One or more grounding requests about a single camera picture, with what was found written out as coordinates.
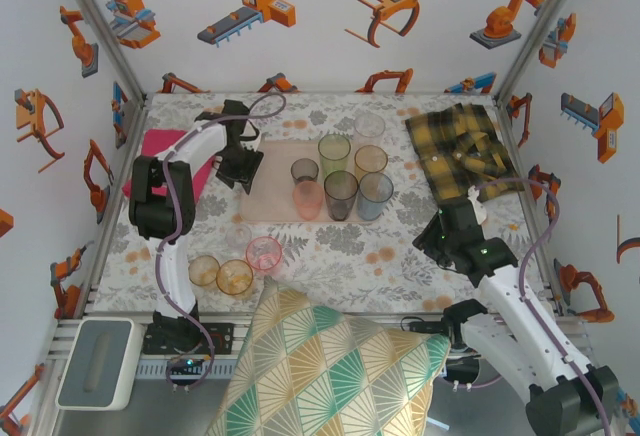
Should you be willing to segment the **beige plastic tray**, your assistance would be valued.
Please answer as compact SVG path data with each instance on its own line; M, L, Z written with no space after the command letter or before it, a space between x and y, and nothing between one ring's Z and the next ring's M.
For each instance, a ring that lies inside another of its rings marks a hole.
M391 183L387 183L386 180L380 177L371 178L372 182L365 182L364 192L366 196L390 196L384 202L375 204L368 199L363 198L366 201L364 204L366 214L372 213L372 208L380 208L380 215L376 219L366 220L362 219L358 213L358 201L360 199L356 196L356 202L353 209L344 221L333 220L327 210L325 193L324 193L324 178L320 166L320 155L318 152L318 141L302 141L302 140L271 140L264 141L260 145L260 150L264 153L263 160L260 167L254 177L250 194L241 193L241 200L239 206L239 214L248 223L265 223L265 224L294 224L294 223L311 223L311 224L369 224L378 220L381 217L382 211L387 209L391 204L391 196L393 196L394 189ZM295 188L294 180L291 175L291 165L303 158L308 158L314 161L319 168L318 184L321 187L321 208L318 215L313 220L304 220L294 203L293 192Z

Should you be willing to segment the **small clear plastic glass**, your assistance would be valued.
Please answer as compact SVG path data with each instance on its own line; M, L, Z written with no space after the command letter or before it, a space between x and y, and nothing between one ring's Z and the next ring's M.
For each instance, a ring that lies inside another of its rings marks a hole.
M229 248L237 251L245 251L248 244L252 241L251 229L244 224L235 224L227 231L225 240Z

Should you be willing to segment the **small grey plastic glass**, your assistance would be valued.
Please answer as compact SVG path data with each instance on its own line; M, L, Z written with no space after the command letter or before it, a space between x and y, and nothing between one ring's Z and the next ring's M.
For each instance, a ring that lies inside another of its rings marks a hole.
M310 158L300 158L293 162L290 172L295 185L303 182L316 182L319 175L319 167Z

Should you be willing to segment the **peach plastic glass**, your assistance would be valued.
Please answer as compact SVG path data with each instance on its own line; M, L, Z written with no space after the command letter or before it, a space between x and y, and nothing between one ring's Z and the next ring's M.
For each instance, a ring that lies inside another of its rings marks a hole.
M292 197L298 215L303 220L311 221L320 213L324 190L315 181L304 181L295 186Z

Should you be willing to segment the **blue plastic glass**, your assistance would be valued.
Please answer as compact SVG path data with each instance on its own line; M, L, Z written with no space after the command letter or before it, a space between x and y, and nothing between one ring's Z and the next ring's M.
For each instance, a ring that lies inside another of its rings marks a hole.
M394 184L384 173L365 174L359 182L357 214L363 221L380 217L394 193Z

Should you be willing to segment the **pink plastic glass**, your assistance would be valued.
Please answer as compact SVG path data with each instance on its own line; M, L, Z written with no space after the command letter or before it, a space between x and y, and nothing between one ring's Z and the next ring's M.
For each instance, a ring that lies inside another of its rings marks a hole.
M282 260L282 247L271 236L258 237L248 244L245 258L254 271L276 270Z

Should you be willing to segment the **green plastic glass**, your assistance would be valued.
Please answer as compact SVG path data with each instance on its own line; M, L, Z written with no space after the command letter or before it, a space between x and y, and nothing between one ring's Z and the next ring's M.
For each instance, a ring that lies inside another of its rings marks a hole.
M323 177L335 171L343 171L351 153L351 141L342 134L331 133L323 136L317 145Z

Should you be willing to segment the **pale amber plastic glass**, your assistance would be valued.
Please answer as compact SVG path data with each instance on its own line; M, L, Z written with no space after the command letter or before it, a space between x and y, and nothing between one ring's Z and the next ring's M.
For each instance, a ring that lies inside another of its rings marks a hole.
M358 180L368 173L382 172L387 164L387 153L376 145L362 146L354 155L355 175Z

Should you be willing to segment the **tall grey plastic glass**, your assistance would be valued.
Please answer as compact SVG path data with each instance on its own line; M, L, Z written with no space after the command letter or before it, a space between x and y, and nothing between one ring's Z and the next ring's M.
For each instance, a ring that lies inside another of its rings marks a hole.
M330 173L324 181L327 211L334 221L345 221L351 214L359 189L352 173L340 170Z

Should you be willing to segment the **small amber plastic glass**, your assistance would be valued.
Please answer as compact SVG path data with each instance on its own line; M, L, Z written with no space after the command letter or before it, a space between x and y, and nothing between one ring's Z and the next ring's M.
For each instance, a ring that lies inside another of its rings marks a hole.
M206 287L216 281L220 264L218 260L210 255L201 255L194 258L188 267L189 280L199 287Z

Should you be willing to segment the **deep amber plastic glass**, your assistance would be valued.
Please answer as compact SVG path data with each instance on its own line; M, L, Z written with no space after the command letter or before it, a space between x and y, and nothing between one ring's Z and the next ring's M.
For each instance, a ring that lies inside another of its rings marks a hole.
M244 260L233 259L220 266L215 282L225 295L246 300L254 290L254 273Z

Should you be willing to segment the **tall clear plastic glass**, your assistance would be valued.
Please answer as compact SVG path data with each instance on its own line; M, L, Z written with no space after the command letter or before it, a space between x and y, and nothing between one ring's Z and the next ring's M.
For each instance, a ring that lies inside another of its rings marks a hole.
M384 119L373 113L365 113L357 116L353 126L353 141L359 149L363 146L379 146L385 132Z

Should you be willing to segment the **pink cloth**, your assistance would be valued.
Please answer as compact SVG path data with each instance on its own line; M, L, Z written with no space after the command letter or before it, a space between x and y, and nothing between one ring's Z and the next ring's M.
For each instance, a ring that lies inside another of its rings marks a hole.
M144 135L141 155L161 158L176 149L171 161L183 161L190 165L194 201L198 202L211 172L214 156L224 149L226 143L227 136L219 125L189 132L151 129Z

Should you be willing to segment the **black mounting plate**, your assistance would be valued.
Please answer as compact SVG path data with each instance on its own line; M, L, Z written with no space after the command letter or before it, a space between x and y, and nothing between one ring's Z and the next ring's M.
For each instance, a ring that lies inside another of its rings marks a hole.
M232 323L203 323L204 328L208 331L210 339L213 342L216 355L229 355L232 352L232 343L234 339L235 326ZM199 341L194 345L178 345L170 343L166 335L156 327L155 324L147 326L142 353L144 355L177 355L179 353L188 353L196 355L207 355L210 353L209 345L206 338L199 330L196 331Z

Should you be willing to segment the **aluminium frame post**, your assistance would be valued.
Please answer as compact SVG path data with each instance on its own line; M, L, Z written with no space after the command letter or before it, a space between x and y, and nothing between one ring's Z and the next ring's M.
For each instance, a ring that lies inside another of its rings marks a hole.
M551 24L556 20L562 5L566 0L545 0L543 8L536 18L536 22L529 35L524 40L524 45L519 51L514 63L509 68L502 84L500 85L494 101L500 107L505 106L515 89L518 81L524 75L527 66L536 55L536 50L548 34Z
M129 90L128 95L140 106L144 105L146 93L129 65L120 45L112 34L109 24L98 7L96 0L75 0L80 11L89 21L99 44L113 65L116 74Z

